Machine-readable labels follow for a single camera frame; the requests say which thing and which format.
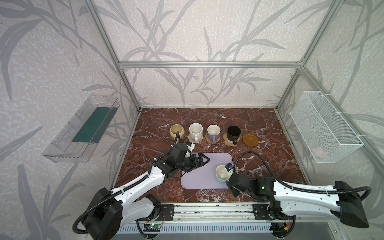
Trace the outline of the white mug lilac handle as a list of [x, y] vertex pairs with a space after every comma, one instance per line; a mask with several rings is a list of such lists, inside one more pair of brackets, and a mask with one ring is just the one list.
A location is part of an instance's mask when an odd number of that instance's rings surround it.
[[210, 125], [207, 128], [207, 135], [211, 141], [216, 141], [221, 134], [221, 128], [218, 125]]

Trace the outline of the white mug blue handle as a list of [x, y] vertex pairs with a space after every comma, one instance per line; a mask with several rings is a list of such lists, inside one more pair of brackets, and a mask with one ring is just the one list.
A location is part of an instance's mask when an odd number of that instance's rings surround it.
[[226, 169], [225, 169], [225, 165], [220, 165], [220, 166], [218, 166], [216, 168], [215, 174], [216, 174], [217, 181], [220, 184], [225, 184], [230, 179], [230, 177], [232, 176], [233, 172], [232, 173], [228, 173], [226, 171]]

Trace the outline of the beige ceramic mug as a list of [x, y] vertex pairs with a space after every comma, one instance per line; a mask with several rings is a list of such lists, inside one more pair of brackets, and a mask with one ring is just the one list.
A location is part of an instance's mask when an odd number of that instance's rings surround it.
[[185, 129], [184, 129], [184, 127], [182, 125], [175, 124], [175, 125], [171, 126], [171, 128], [170, 128], [170, 137], [171, 137], [171, 141], [172, 142], [175, 141], [177, 133], [179, 133], [179, 136], [180, 136], [180, 139], [181, 139], [181, 142], [182, 142], [184, 140], [184, 138], [185, 138], [185, 135], [186, 135]]

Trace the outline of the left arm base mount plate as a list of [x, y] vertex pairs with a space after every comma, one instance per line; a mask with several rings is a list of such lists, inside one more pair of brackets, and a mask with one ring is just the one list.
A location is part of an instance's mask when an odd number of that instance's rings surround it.
[[154, 207], [153, 211], [149, 215], [149, 220], [156, 221], [172, 221], [175, 213], [175, 205], [161, 204]]

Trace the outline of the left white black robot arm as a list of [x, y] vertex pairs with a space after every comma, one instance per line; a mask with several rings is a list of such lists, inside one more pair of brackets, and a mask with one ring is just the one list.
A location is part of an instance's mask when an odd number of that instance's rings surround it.
[[179, 171], [189, 173], [206, 165], [210, 158], [202, 153], [194, 154], [194, 148], [190, 142], [173, 144], [139, 177], [112, 190], [100, 189], [87, 210], [75, 220], [72, 231], [79, 235], [88, 234], [94, 240], [110, 240], [124, 224], [157, 217], [160, 202], [153, 196], [143, 197], [143, 194]]

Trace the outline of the black mug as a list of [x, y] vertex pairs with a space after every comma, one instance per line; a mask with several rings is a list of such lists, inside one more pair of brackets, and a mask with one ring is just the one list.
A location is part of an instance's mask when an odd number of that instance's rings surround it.
[[238, 144], [238, 138], [241, 135], [241, 129], [237, 126], [229, 126], [227, 130], [227, 141], [236, 146]]

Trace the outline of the cork flower coaster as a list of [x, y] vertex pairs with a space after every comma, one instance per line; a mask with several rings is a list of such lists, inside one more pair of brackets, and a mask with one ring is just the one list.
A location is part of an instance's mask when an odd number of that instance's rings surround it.
[[223, 138], [224, 138], [224, 143], [225, 143], [226, 146], [230, 146], [230, 147], [236, 147], [236, 146], [237, 146], [237, 145], [234, 145], [233, 143], [230, 143], [230, 142], [228, 141], [227, 133], [225, 133], [225, 134], [223, 135]]

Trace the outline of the white speckled mug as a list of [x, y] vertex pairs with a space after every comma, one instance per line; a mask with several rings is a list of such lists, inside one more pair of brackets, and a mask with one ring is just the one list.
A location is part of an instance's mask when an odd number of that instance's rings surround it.
[[199, 123], [193, 123], [189, 127], [189, 136], [194, 138], [196, 141], [203, 137], [203, 126]]

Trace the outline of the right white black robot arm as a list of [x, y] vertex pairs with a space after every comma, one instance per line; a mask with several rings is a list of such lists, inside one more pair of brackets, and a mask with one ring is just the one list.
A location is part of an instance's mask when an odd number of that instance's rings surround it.
[[362, 197], [345, 182], [336, 181], [329, 186], [309, 186], [278, 182], [274, 178], [252, 180], [244, 175], [232, 174], [227, 186], [234, 197], [252, 198], [257, 220], [284, 220], [303, 216], [322, 216], [339, 219], [355, 228], [368, 228], [369, 222]]

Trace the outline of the white woven round coaster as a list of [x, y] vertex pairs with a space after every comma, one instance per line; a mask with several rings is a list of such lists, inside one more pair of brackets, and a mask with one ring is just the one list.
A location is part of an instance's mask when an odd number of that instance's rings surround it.
[[189, 140], [189, 142], [191, 142], [191, 143], [194, 143], [194, 144], [199, 144], [202, 140], [203, 140], [203, 137], [201, 137], [200, 139], [198, 139], [197, 141], [194, 139], [194, 138], [192, 138], [191, 136], [188, 136], [188, 140]]

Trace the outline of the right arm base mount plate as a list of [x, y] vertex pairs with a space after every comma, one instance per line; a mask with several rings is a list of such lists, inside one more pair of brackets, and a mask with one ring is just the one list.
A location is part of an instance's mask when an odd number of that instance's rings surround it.
[[288, 216], [283, 213], [280, 202], [253, 204], [255, 220], [295, 220], [295, 216]]

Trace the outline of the brown rattan round coaster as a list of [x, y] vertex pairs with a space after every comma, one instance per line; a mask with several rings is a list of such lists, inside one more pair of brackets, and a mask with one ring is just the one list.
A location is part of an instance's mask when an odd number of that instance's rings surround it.
[[219, 141], [221, 140], [221, 136], [219, 135], [219, 138], [216, 140], [216, 141], [211, 141], [210, 139], [209, 139], [209, 137], [208, 137], [208, 135], [205, 135], [205, 139], [206, 139], [206, 141], [208, 141], [210, 144], [217, 144], [217, 143], [219, 143]]

